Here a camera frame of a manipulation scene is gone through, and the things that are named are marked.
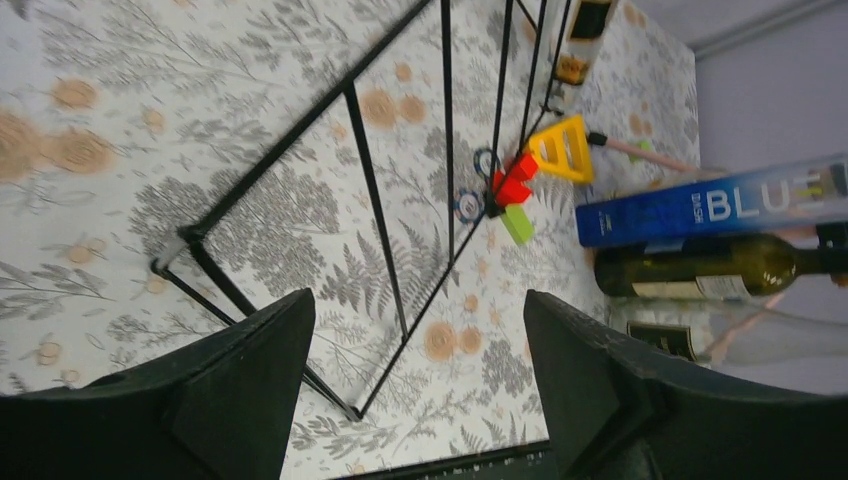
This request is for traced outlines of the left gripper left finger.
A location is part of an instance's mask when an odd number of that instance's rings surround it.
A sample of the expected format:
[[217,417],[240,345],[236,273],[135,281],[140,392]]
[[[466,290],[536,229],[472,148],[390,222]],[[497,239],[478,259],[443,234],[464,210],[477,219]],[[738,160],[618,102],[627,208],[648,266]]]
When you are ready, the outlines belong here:
[[316,319],[308,289],[77,389],[1,400],[5,479],[276,479]]

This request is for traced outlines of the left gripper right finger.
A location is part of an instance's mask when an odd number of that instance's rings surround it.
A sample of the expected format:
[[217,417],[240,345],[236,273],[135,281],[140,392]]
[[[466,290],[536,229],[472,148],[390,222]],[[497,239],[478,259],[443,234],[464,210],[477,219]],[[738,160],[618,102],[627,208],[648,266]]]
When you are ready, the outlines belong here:
[[843,479],[847,399],[717,373],[530,290],[523,317],[564,479]]

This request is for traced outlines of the clear bottle black label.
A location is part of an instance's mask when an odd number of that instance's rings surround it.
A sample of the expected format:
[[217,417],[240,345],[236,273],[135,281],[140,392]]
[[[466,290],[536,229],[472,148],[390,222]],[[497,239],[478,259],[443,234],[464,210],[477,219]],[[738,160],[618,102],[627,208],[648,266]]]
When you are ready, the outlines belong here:
[[759,300],[615,300],[606,324],[716,371],[847,356],[845,322],[793,312],[782,294]]

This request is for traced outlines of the dark green wine bottle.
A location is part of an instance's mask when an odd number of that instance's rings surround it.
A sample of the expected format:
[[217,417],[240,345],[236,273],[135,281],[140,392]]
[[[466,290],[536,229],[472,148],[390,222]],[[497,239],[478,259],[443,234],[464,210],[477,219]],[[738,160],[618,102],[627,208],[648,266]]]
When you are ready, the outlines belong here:
[[769,233],[694,237],[602,249],[600,290],[618,298],[746,300],[783,292],[807,275],[845,276],[847,248],[799,248]]

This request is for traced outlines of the black wire wine rack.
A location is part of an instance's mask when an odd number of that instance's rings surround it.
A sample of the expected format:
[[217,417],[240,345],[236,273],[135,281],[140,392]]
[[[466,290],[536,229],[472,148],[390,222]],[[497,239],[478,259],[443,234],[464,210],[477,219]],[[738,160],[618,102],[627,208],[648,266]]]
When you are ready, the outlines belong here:
[[[213,204],[179,227],[151,270],[175,285],[187,253],[243,315],[255,304],[233,274],[270,293],[311,288],[333,317],[386,323],[389,343],[343,399],[312,368],[305,383],[353,421],[362,420],[411,333],[453,278],[454,264],[495,208],[492,180],[473,166],[472,141],[487,148],[512,123],[532,130],[551,79],[546,26],[561,11],[542,1],[276,1],[249,17],[238,49],[222,59],[274,73],[296,59],[322,88],[314,105],[242,175],[218,173]],[[484,213],[460,223],[453,201],[476,191]]]

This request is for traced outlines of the blue triangular bottle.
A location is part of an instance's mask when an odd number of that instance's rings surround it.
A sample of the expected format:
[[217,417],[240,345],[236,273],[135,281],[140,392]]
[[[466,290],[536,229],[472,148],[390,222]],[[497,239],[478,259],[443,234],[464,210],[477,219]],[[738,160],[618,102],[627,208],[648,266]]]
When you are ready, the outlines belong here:
[[847,220],[847,155],[837,153],[578,206],[582,246],[774,231]]

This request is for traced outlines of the clear bottle gold label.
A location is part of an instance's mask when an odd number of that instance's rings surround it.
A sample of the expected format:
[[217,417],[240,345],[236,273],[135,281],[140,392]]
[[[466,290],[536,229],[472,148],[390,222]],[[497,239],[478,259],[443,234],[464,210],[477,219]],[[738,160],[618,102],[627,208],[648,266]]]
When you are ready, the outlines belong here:
[[600,53],[604,36],[618,9],[618,1],[559,1],[549,36],[550,89],[545,106],[564,113],[576,101]]

